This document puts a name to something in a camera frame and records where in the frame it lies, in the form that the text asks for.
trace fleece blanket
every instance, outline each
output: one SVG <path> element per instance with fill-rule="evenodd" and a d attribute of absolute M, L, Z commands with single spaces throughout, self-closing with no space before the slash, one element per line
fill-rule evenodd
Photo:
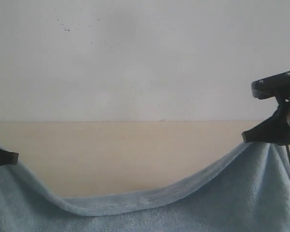
<path fill-rule="evenodd" d="M 21 161 L 1 166 L 0 232 L 290 232 L 287 153 L 240 144 L 163 188 L 69 198 Z"/>

